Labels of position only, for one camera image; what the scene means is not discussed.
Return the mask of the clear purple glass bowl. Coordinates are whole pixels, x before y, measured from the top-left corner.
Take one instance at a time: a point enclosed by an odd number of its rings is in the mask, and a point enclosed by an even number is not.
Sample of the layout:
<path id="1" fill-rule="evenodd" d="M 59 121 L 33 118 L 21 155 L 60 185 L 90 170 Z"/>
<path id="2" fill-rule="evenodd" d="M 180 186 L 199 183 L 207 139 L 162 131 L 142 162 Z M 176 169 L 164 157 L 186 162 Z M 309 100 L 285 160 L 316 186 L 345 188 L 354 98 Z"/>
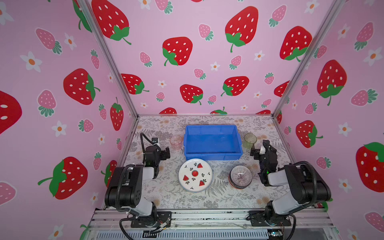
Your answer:
<path id="1" fill-rule="evenodd" d="M 230 184 L 236 189 L 245 189 L 251 183 L 253 174 L 251 170 L 245 166 L 235 166 L 229 173 Z"/>

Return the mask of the blue plastic bin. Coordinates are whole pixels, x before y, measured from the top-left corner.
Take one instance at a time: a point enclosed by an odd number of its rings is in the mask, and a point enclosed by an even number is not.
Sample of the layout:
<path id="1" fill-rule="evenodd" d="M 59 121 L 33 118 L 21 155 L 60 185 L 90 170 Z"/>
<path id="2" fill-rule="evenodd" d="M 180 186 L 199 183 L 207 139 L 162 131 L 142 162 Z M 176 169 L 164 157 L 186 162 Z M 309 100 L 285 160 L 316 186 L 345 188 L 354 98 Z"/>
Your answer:
<path id="1" fill-rule="evenodd" d="M 242 139 L 235 125 L 186 126 L 184 155 L 187 160 L 234 161 L 243 155 Z"/>

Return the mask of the green glass cup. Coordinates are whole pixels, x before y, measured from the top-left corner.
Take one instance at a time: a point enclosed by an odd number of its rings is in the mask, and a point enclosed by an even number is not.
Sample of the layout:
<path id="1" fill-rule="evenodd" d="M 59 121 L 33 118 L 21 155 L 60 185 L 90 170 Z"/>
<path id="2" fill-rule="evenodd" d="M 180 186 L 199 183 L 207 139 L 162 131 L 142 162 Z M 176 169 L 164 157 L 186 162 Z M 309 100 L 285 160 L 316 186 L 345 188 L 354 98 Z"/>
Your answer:
<path id="1" fill-rule="evenodd" d="M 247 133 L 244 136 L 243 147 L 246 149 L 251 149 L 254 144 L 257 142 L 257 137 L 252 133 Z"/>

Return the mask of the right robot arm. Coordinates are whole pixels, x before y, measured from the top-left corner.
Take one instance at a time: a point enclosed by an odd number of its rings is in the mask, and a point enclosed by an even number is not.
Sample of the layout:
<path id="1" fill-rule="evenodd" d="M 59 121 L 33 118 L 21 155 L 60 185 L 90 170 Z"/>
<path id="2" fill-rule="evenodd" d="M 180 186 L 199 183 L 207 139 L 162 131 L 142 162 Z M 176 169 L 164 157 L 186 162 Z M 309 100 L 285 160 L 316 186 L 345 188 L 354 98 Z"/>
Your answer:
<path id="1" fill-rule="evenodd" d="M 246 220 L 252 226 L 289 226 L 290 216 L 294 213 L 331 199 L 330 188 L 309 162 L 290 163 L 277 168 L 277 149 L 268 140 L 263 140 L 260 149 L 252 147 L 250 155 L 260 163 L 258 175 L 264 186 L 289 187 L 288 193 L 269 201 L 263 212 L 249 212 Z"/>

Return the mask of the red bowl under glass bowl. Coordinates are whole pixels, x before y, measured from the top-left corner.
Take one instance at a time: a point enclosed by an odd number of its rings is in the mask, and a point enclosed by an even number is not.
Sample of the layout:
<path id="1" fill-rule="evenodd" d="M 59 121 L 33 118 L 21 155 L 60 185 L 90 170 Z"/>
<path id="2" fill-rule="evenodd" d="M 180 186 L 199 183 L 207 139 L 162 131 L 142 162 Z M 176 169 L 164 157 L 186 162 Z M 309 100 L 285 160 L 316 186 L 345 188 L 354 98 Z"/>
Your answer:
<path id="1" fill-rule="evenodd" d="M 236 189 L 245 189 L 252 182 L 253 176 L 245 173 L 230 174 L 230 184 Z"/>

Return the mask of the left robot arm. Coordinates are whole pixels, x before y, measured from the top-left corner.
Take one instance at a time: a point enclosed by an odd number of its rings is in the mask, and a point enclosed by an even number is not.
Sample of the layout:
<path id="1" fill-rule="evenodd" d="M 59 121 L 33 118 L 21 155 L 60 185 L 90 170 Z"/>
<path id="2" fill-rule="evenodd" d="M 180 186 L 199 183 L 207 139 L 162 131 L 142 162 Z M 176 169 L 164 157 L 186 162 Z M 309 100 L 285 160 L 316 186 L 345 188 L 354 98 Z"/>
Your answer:
<path id="1" fill-rule="evenodd" d="M 136 217 L 156 219 L 155 203 L 142 197 L 143 181 L 156 179 L 161 161 L 169 159 L 170 149 L 162 150 L 158 138 L 149 139 L 140 133 L 143 163 L 117 167 L 105 194 L 106 207 L 128 212 Z"/>

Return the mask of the white watermelon pattern plate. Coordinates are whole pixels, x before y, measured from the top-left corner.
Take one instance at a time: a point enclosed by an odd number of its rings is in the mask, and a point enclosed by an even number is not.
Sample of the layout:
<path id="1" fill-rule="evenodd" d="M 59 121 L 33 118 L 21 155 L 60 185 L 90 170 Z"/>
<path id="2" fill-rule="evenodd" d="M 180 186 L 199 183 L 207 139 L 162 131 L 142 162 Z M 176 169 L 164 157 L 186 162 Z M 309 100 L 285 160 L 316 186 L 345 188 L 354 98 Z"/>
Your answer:
<path id="1" fill-rule="evenodd" d="M 183 189 L 191 193 L 205 191 L 213 181 L 213 169 L 204 160 L 191 159 L 179 169 L 179 183 Z"/>

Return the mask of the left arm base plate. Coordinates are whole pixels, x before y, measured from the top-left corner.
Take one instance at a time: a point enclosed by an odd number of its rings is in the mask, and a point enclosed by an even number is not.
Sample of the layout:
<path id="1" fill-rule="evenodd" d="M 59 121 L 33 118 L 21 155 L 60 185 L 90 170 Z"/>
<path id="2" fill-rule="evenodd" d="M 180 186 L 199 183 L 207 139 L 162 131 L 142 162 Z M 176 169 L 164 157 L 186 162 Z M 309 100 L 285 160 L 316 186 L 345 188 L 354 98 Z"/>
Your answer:
<path id="1" fill-rule="evenodd" d="M 172 212 L 160 211 L 147 217 L 136 217 L 131 228 L 168 228 L 171 226 Z"/>

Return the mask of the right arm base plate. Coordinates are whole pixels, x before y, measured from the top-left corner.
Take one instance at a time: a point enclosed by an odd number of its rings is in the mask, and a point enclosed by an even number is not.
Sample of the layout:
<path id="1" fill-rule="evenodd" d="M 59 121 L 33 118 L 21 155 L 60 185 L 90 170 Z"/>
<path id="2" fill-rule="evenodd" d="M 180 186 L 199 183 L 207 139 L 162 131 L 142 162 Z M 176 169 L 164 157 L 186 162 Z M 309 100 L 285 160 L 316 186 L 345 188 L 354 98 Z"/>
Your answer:
<path id="1" fill-rule="evenodd" d="M 277 215 L 266 211 L 249 211 L 246 220 L 253 227 L 290 227 L 292 225 L 288 215 Z"/>

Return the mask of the pink glass cup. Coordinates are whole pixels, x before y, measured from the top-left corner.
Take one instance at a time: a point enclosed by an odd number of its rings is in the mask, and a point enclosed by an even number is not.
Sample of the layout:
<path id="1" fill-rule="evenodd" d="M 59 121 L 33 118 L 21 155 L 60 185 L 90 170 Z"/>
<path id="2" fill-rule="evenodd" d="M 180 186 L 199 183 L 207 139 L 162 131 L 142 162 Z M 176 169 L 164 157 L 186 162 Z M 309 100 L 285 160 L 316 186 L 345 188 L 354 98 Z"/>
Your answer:
<path id="1" fill-rule="evenodd" d="M 180 135 L 173 135 L 170 138 L 171 148 L 175 151 L 181 150 L 183 146 L 183 137 Z"/>

